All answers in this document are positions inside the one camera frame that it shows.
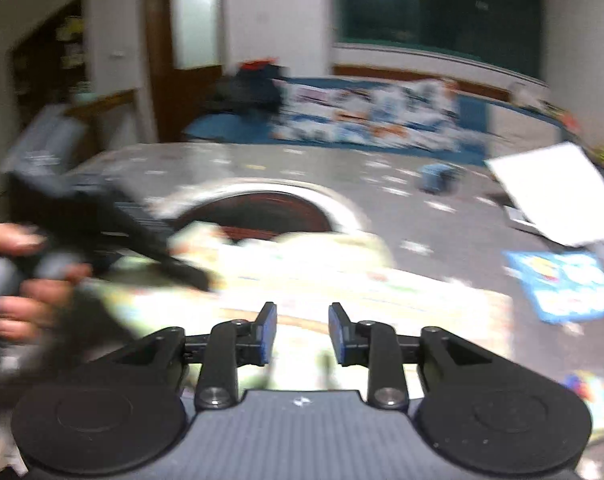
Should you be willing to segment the person's left hand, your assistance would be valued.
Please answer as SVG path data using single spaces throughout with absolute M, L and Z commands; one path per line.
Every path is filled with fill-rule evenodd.
M 0 255 L 35 255 L 46 239 L 26 226 L 0 223 Z M 31 278 L 21 282 L 12 295 L 0 296 L 0 338 L 13 342 L 32 342 L 45 328 L 55 324 L 62 308 L 72 299 L 74 288 L 92 275 L 88 263 L 67 266 L 63 278 Z

